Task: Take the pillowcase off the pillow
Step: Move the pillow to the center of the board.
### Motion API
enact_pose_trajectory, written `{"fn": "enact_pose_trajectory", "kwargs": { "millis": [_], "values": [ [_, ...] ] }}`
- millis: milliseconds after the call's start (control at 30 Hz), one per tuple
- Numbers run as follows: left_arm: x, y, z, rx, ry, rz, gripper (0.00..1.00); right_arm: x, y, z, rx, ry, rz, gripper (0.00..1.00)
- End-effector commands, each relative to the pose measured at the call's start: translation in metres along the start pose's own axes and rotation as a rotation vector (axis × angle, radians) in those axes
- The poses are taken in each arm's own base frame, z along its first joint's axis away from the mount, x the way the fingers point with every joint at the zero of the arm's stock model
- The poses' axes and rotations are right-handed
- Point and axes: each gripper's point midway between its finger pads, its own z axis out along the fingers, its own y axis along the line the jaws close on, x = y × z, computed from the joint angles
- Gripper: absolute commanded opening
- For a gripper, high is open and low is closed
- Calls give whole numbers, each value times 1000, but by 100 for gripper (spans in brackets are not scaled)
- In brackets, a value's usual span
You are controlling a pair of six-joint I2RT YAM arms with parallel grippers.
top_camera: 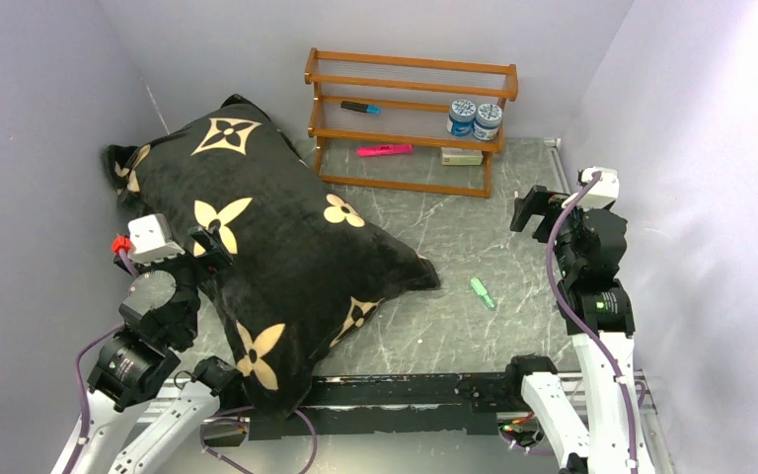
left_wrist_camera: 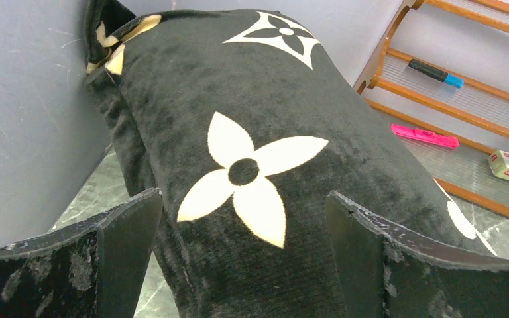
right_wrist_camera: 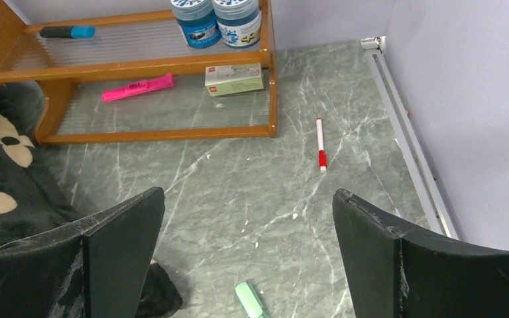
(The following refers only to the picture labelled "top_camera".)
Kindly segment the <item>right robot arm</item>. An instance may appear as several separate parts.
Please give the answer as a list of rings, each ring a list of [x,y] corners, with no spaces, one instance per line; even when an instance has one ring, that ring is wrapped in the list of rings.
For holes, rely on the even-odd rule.
[[[617,277],[628,222],[608,205],[583,208],[568,196],[534,186],[514,202],[510,222],[521,232],[541,223],[549,283],[576,351],[585,413],[569,400],[545,356],[518,356],[502,387],[506,403],[530,411],[562,473],[653,473],[640,417],[634,370],[631,299]]]

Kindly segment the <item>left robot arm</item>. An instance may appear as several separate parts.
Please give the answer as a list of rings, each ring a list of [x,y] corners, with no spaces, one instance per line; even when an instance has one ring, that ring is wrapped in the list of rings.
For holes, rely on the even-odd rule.
[[[118,308],[122,323],[95,340],[97,361],[87,377],[76,377],[80,415],[53,472],[152,473],[206,419],[241,406],[240,372],[210,356],[169,407],[127,438],[197,337],[200,285],[232,264],[223,228],[189,230],[203,249],[199,255],[174,240],[161,214],[134,219],[128,234],[115,237],[113,262],[133,277]]]

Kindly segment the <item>black pillowcase with beige flowers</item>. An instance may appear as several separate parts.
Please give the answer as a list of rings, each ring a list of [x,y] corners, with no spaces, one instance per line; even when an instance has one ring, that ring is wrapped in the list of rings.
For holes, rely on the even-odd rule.
[[[101,163],[119,204],[164,215],[188,251],[202,253],[192,228],[215,228],[232,264],[201,290],[246,403],[269,417],[292,414],[317,364],[382,304],[440,287],[427,257],[363,217],[239,95],[165,136],[110,145]]]

